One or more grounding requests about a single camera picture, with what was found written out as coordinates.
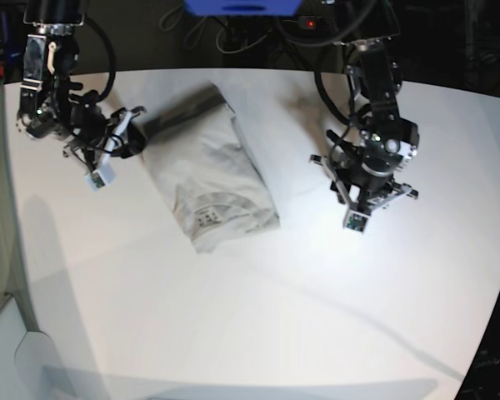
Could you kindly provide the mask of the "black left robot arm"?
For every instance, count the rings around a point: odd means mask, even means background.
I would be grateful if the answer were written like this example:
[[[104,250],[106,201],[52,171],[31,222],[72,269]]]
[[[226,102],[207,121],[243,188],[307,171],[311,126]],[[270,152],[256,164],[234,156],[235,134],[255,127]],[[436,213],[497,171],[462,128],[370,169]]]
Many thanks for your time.
[[[319,51],[313,69],[317,92],[345,129],[341,134],[328,129],[328,155],[311,160],[325,170],[337,200],[346,207],[343,226],[361,232],[378,209],[400,198],[418,197],[418,191],[396,182],[394,175],[416,157],[420,137],[417,124],[401,117],[398,108],[403,79],[386,47],[400,33],[391,3],[329,1],[327,7],[319,33],[296,34],[285,26],[284,17],[276,17],[275,23],[292,45]],[[321,66],[333,47],[342,48],[347,114],[323,84]]]

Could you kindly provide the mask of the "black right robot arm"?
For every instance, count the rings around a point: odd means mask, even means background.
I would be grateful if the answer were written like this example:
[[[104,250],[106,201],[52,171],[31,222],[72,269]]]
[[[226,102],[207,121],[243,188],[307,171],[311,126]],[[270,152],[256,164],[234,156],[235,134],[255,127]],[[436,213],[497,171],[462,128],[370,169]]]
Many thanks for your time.
[[[93,174],[110,158],[131,158],[147,145],[133,119],[142,106],[122,107],[105,117],[99,104],[113,89],[117,57],[109,36],[88,16],[86,1],[30,1],[24,22],[35,28],[27,36],[23,56],[17,128],[30,138],[56,138],[62,154],[74,158]],[[108,79],[104,89],[84,91],[71,79],[80,48],[75,30],[83,25],[101,39],[107,53]]]

